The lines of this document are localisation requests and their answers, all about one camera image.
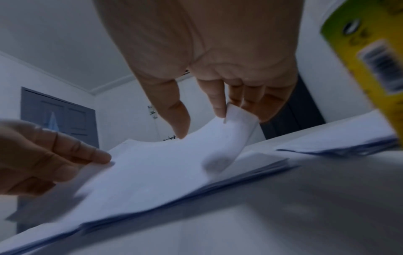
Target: wall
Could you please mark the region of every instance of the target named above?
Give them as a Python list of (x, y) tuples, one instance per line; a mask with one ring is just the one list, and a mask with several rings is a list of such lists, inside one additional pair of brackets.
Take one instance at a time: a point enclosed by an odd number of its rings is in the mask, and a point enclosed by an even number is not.
[(319, 33), (330, 5), (317, 2), (306, 0), (296, 53), (300, 75), (326, 122), (367, 113), (370, 102)]
[[(0, 118), (20, 118), (21, 87), (89, 108), (95, 106), (93, 95), (0, 55)], [(16, 233), (14, 223), (3, 221), (16, 208), (16, 197), (0, 196), (0, 241)]]
[[(181, 100), (191, 118), (192, 133), (214, 118), (214, 112), (200, 90), (195, 78), (178, 83)], [(126, 139), (156, 142), (174, 135), (172, 128), (161, 117), (153, 119), (148, 112), (149, 100), (137, 81), (105, 91), (95, 97), (100, 147), (110, 150)], [(264, 140), (257, 127), (249, 144)]]

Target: human hand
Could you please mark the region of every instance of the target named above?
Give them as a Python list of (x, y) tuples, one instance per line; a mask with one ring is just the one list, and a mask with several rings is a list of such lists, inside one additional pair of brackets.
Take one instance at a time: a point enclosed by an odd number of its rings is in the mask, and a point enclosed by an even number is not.
[(303, 0), (94, 0), (149, 100), (179, 138), (190, 117), (175, 78), (197, 78), (224, 118), (232, 104), (271, 119), (297, 81)]
[(0, 195), (41, 195), (76, 176), (78, 164), (111, 156), (66, 134), (26, 121), (0, 120)]

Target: dark doorway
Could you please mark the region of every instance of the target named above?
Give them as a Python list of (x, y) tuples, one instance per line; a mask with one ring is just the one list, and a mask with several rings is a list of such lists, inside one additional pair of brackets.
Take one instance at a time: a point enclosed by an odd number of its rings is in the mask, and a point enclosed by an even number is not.
[(269, 122), (260, 124), (266, 139), (325, 124), (301, 77), (289, 101)]
[[(89, 145), (99, 147), (95, 110), (76, 105), (31, 89), (21, 91), (21, 120), (30, 121), (73, 136)], [(31, 197), (19, 197), (18, 208)], [(17, 233), (33, 226), (18, 224)]]

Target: white table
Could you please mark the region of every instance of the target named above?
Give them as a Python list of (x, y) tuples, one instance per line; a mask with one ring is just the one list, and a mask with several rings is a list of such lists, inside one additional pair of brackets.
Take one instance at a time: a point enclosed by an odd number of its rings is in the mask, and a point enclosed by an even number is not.
[(337, 159), (250, 145), (300, 168), (72, 236), (30, 254), (403, 254), (403, 152)]

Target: yellow can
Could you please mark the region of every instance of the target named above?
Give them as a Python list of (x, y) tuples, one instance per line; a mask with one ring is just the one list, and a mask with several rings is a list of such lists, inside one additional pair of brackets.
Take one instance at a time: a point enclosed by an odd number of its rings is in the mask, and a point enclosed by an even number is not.
[(321, 33), (403, 142), (403, 0), (345, 0)]

